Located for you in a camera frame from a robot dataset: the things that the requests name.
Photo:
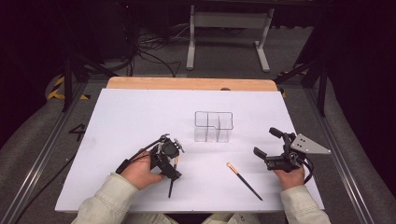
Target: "clear plastic box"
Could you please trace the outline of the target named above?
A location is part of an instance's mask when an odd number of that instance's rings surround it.
[[[232,130],[231,112],[195,112],[195,142],[229,142]]]

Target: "silver bracket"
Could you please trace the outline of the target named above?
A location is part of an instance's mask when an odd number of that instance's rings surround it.
[[[294,141],[291,143],[291,148],[301,151],[305,154],[331,154],[332,152],[312,141],[311,139],[298,134]]]

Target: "dark background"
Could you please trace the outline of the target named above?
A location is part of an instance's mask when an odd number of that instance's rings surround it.
[[[337,100],[375,169],[396,195],[392,178],[396,157],[393,145],[396,36],[392,30],[396,20],[391,7],[382,1],[354,3],[354,7],[327,14],[302,13],[292,8],[276,10],[273,25],[317,27],[299,63],[323,57],[324,50],[332,49],[324,60]],[[129,10],[137,23],[132,22],[124,29],[123,18],[111,2],[2,3],[0,146],[46,103],[45,89],[63,70],[68,52],[82,53],[97,63],[105,58],[127,57],[131,50],[125,38],[133,41],[138,26],[167,37],[171,27],[189,19],[189,6],[131,5]]]

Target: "cable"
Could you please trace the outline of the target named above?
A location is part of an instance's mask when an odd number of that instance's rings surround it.
[[[171,73],[172,73],[172,77],[176,77],[174,71],[172,70],[171,67],[169,67],[169,65],[168,65],[166,62],[164,62],[163,60],[161,60],[160,58],[158,58],[158,57],[156,57],[156,56],[154,56],[154,55],[152,55],[152,54],[146,53],[145,51],[140,51],[140,53],[147,54],[148,56],[151,56],[151,57],[157,59],[158,61],[160,61],[160,62],[163,63],[166,67],[169,68],[169,70],[170,70]]]
[[[306,160],[308,161],[308,162],[306,162],[306,161],[303,161],[303,160],[301,160],[301,159],[297,159],[297,161],[298,162],[301,162],[304,166],[306,166],[306,168],[308,168],[308,170],[309,170],[309,175],[306,177],[306,179],[304,180],[304,184],[306,184],[311,178],[312,178],[312,174],[313,174],[313,172],[314,172],[314,163],[311,161],[311,160],[309,160],[308,158],[306,158]]]
[[[30,202],[28,204],[26,204],[23,208],[23,210],[20,212],[20,214],[18,215],[18,218],[15,220],[14,224],[17,224],[21,217],[23,216],[23,214],[26,212],[26,210],[30,207],[30,205],[32,205],[32,203],[35,201],[35,199],[38,198],[38,196],[58,177],[58,175],[61,174],[61,172],[67,167],[68,164],[70,164],[71,161],[74,160],[74,158],[76,157],[75,153],[70,160],[61,168],[61,170],[58,171],[58,173],[55,174],[55,176],[30,200]]]

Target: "table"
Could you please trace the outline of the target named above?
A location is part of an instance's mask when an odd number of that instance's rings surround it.
[[[222,88],[232,91],[213,91]],[[228,143],[194,142],[193,114],[198,109],[233,112],[234,129]],[[282,96],[271,80],[113,77],[102,90],[55,210],[77,212],[106,175],[137,148],[164,133],[176,137],[186,150],[177,164],[183,176],[175,182],[171,199],[167,198],[167,178],[139,191],[131,212],[282,210],[277,177],[253,154],[253,147],[269,156],[282,152],[283,141],[268,133],[273,126],[294,132]],[[228,161],[264,201],[226,166]],[[315,180],[307,187],[323,208]]]

